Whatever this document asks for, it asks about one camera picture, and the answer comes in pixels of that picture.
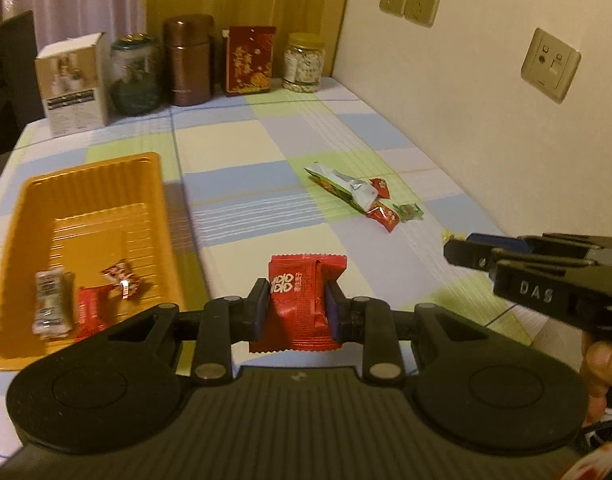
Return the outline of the right hand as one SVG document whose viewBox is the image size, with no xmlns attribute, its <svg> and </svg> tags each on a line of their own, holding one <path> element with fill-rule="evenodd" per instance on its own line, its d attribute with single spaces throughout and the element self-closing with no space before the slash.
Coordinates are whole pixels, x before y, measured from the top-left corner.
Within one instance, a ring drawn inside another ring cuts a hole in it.
<svg viewBox="0 0 612 480">
<path fill-rule="evenodd" d="M 598 422 L 606 410 L 606 394 L 612 388 L 612 342 L 583 333 L 580 376 L 587 387 L 589 401 L 585 426 Z"/>
</svg>

